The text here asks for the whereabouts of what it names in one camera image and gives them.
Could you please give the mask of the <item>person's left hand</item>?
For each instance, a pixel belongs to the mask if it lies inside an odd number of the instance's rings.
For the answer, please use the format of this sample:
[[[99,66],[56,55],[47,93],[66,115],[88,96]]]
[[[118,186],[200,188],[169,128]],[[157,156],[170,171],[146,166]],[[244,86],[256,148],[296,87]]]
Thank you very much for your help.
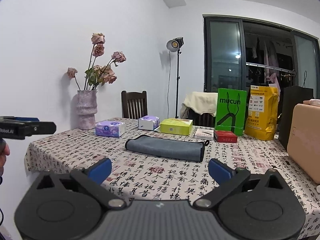
[[[1,170],[1,176],[4,172],[4,165],[7,161],[7,156],[10,155],[10,148],[9,145],[1,139],[1,148],[0,148],[0,170]]]

